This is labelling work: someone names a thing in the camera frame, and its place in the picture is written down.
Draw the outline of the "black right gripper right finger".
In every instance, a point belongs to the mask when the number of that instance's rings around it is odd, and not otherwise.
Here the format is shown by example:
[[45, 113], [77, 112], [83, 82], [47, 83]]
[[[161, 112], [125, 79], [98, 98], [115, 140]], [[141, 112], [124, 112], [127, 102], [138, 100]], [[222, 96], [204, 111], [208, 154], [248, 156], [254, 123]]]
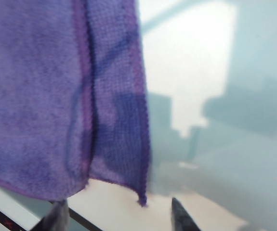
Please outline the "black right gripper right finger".
[[181, 202], [171, 199], [171, 222], [174, 231], [201, 231]]

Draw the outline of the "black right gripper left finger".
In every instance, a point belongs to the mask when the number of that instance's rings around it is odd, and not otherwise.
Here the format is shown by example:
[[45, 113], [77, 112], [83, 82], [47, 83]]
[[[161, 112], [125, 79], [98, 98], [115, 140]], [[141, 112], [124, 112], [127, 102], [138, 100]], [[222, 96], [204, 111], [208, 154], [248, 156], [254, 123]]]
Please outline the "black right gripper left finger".
[[67, 231], [69, 226], [69, 209], [67, 200], [56, 201], [50, 212], [41, 222], [41, 231]]

